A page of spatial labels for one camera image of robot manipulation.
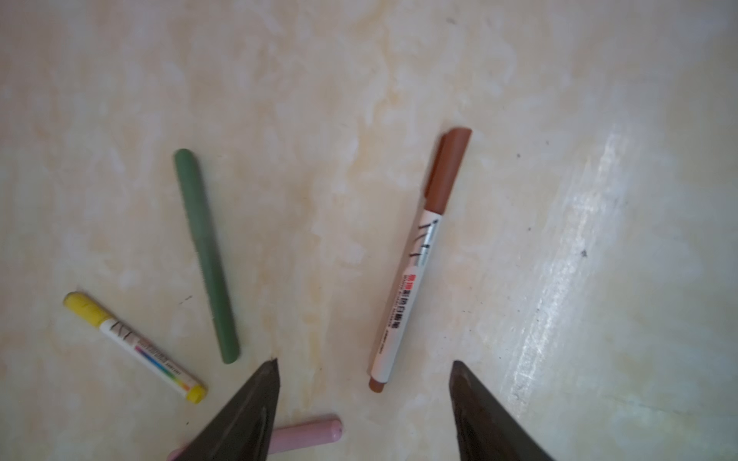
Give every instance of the yellow marker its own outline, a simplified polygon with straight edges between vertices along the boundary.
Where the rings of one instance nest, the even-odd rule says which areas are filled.
[[[156,346],[110,315],[85,294],[78,292],[67,294],[64,297],[64,305],[130,352],[190,402],[199,403],[207,394],[202,384],[171,361]]]

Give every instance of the pink marker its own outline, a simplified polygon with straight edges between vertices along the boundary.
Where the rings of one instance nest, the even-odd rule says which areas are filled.
[[[338,442],[342,435],[343,424],[340,420],[317,421],[275,429],[269,441],[269,454]],[[185,448],[187,447],[178,448],[169,453],[167,461],[176,460]]]

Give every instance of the brown marker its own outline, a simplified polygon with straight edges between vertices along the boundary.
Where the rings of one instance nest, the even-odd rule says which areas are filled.
[[[402,334],[405,332],[410,310],[418,295],[430,249],[438,233],[438,223],[441,222],[446,211],[456,173],[461,166],[461,159],[471,135],[472,130],[468,128],[453,128],[444,134],[438,143],[438,152],[425,188],[424,209],[418,220],[417,229],[413,230],[415,240],[413,240],[410,253],[404,260],[407,266],[393,292],[395,296],[391,301],[390,317],[386,319],[382,340],[374,356],[369,380],[369,389],[374,392],[381,392],[390,380]]]

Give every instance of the brown end cap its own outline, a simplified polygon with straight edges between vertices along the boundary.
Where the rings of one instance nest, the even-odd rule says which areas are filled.
[[[433,162],[426,187],[425,209],[428,211],[439,215],[443,215],[446,211],[446,204],[451,196],[451,189],[454,187],[454,180],[471,136],[472,130],[457,127],[444,134],[439,142],[438,154]]]
[[[438,148],[435,150],[435,155],[433,157],[433,166],[430,168],[430,173],[428,174],[428,181],[425,184],[425,192],[423,193],[423,196],[425,198],[428,198],[428,191],[430,190],[430,183],[433,182],[433,176],[435,175],[435,169],[438,168],[438,159],[441,157],[441,151],[444,149],[444,140],[446,139],[446,135],[444,134],[441,136],[441,139],[438,140]]]
[[[386,383],[380,383],[376,379],[372,378],[369,380],[369,389],[372,389],[374,392],[379,394],[382,391],[382,389],[384,389],[385,384]]]

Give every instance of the yellow marker end cap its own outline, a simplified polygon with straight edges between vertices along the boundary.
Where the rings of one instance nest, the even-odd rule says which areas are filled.
[[[64,305],[95,328],[99,328],[111,315],[85,294],[73,292],[64,297]]]
[[[195,386],[187,393],[187,399],[192,403],[200,403],[207,395],[207,389],[203,386]]]

